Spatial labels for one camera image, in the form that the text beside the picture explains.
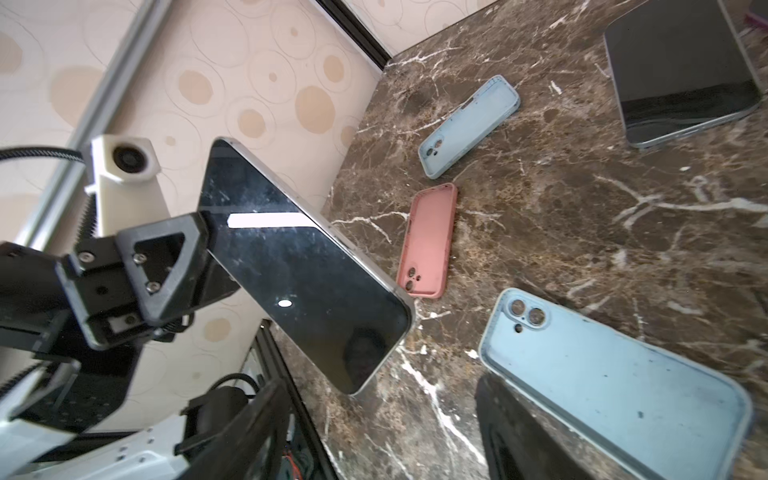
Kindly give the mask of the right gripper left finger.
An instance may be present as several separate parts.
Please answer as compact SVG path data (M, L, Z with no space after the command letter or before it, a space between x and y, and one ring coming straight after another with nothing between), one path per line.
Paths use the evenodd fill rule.
M291 399L273 379L253 396L219 386L182 411L184 436L174 454L187 461L181 479L275 479L286 443Z

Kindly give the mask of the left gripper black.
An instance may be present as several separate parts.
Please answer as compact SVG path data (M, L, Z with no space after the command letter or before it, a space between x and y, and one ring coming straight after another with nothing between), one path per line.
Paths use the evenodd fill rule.
M12 419L84 432L114 413L146 341L240 289L209 240L194 212L86 240L62 257L2 243L1 343L43 366Z

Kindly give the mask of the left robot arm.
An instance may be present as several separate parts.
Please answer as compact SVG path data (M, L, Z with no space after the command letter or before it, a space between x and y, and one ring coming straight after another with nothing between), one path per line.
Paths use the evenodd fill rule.
M197 213L80 242L62 257L1 247L1 343L33 364L1 387L5 479L172 479L248 405L216 381L159 423L96 426L124 403L145 345L169 342L237 284Z

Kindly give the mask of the black phone silver edge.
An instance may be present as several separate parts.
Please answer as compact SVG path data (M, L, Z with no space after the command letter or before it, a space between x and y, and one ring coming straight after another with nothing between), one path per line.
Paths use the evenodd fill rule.
M410 331L405 291L241 143L213 142L198 210L213 257L339 392Z

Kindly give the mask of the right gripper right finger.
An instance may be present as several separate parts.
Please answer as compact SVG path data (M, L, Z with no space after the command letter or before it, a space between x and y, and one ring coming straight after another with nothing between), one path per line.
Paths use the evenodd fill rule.
M478 380L476 414L492 479L589 479L493 373Z

